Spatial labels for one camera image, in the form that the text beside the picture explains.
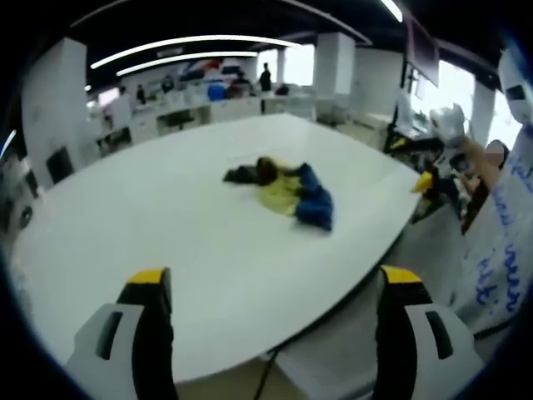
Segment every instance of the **desk clutter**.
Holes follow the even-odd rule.
[[[272,158],[260,157],[255,166],[229,170],[224,182],[257,185],[259,202],[266,208],[328,232],[333,229],[331,194],[307,163],[287,167]]]

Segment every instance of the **conference table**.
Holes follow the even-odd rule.
[[[312,165],[335,203],[332,232],[257,201],[225,171],[269,155]],[[298,334],[363,280],[401,233],[418,174],[288,114],[145,142],[65,179],[33,204],[14,245],[33,326],[64,364],[77,330],[136,272],[172,275],[177,382],[244,363]]]

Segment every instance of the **white pillar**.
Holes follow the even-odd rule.
[[[50,188],[48,158],[67,148],[74,171],[85,166],[87,47],[65,38],[33,64],[22,88],[27,155],[39,186]]]
[[[285,48],[278,50],[277,52],[277,84],[284,82],[283,75],[285,75]]]
[[[474,87],[474,98],[472,103],[472,132],[474,139],[485,146],[489,139],[492,118],[494,117],[494,106],[496,92],[476,81]]]
[[[350,94],[355,68],[356,44],[344,33],[318,35],[313,86],[319,96]]]

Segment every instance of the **office desk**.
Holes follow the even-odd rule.
[[[327,234],[222,182],[261,155],[310,163],[335,202]],[[139,270],[172,270],[178,382],[244,363],[327,313],[376,265],[410,218],[418,175],[291,115],[186,130],[60,182],[15,243],[37,335],[60,362],[74,334]]]

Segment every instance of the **black cable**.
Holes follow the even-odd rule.
[[[276,347],[272,351],[272,355],[270,359],[266,362],[265,369],[263,369],[263,374],[261,376],[261,381],[259,382],[259,386],[257,387],[256,394],[253,397],[253,400],[259,400],[261,398],[261,395],[263,393],[263,389],[265,388],[265,383],[267,383],[268,375],[270,374],[270,370],[272,369],[272,365],[276,361],[276,357],[279,354],[281,349],[279,347]]]

